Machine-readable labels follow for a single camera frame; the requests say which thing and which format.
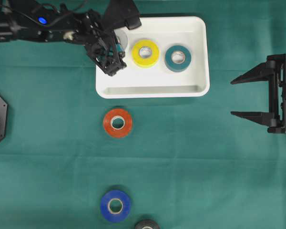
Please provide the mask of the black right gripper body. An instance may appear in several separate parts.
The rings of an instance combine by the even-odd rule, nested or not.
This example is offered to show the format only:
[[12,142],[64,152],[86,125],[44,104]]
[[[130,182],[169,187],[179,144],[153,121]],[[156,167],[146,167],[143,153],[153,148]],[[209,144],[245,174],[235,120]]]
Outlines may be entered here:
[[76,28],[72,31],[71,43],[83,45],[91,52],[108,51],[117,44],[117,37],[113,31],[104,31],[101,15],[88,10],[84,13],[75,13]]

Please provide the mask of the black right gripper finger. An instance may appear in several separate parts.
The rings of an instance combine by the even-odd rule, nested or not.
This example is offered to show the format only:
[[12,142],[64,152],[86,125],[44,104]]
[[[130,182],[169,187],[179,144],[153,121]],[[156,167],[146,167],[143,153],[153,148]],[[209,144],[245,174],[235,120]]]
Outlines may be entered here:
[[85,44],[87,56],[106,75],[114,76],[119,70],[127,67],[123,61],[125,50],[116,36],[99,37],[95,42]]

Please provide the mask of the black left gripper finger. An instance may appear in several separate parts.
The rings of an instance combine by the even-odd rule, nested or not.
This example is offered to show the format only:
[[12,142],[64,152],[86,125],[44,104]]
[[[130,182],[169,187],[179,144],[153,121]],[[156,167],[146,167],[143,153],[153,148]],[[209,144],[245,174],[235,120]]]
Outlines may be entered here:
[[275,62],[263,62],[231,81],[231,84],[269,81],[275,73]]
[[275,113],[231,111],[231,114],[255,122],[259,125],[268,126],[270,128],[281,128],[280,118],[276,117]]

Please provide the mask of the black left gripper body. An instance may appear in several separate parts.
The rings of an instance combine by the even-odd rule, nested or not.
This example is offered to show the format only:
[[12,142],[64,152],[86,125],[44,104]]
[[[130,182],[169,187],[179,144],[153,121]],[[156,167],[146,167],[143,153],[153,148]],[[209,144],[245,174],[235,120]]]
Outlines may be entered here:
[[269,133],[286,134],[286,54],[267,56],[266,65],[273,69],[269,76]]

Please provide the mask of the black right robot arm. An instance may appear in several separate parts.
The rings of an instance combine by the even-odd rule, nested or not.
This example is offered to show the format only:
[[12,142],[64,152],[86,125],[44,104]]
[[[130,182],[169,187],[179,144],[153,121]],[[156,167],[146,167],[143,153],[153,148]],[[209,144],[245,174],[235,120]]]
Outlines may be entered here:
[[114,76],[126,68],[125,51],[119,44],[116,29],[140,26],[138,10],[133,1],[110,1],[105,13],[89,9],[84,12],[68,9],[61,3],[56,8],[36,0],[0,0],[0,42],[65,42],[81,45],[87,56],[106,75]]

